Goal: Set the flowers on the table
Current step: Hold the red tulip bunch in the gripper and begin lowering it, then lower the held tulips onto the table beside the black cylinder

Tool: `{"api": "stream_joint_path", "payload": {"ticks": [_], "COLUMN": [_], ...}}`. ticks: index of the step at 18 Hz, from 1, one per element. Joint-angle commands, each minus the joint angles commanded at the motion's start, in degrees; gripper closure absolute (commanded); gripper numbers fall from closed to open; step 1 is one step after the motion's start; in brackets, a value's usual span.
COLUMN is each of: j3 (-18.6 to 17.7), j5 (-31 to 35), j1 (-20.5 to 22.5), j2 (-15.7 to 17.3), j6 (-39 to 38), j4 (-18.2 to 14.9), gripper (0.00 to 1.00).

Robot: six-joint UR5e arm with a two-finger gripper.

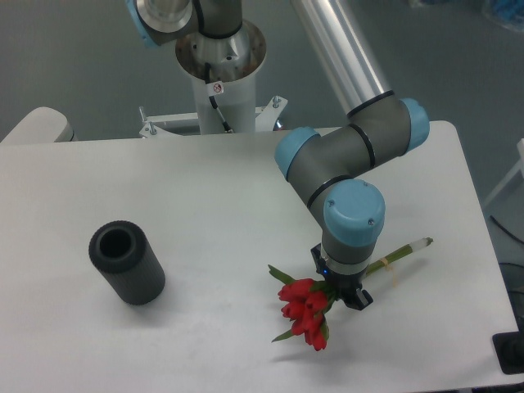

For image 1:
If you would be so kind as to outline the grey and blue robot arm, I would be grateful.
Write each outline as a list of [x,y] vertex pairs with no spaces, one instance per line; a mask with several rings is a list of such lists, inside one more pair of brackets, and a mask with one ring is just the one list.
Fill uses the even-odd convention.
[[[347,1],[292,4],[318,54],[349,123],[327,135],[291,131],[275,161],[322,229],[312,250],[316,269],[335,297],[364,309],[372,297],[362,280],[385,219],[382,194],[361,175],[423,144],[430,131],[425,110],[399,99],[377,66]],[[191,77],[203,134],[252,133],[255,73],[266,45],[239,1],[129,1],[141,40],[175,42],[176,58]]]

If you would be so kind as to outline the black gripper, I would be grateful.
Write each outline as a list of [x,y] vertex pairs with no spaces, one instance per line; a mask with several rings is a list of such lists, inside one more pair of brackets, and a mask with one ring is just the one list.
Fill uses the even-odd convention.
[[342,264],[324,250],[322,244],[311,250],[316,273],[321,275],[337,291],[340,300],[350,309],[365,309],[372,304],[371,295],[362,289],[362,280],[368,261],[358,264]]

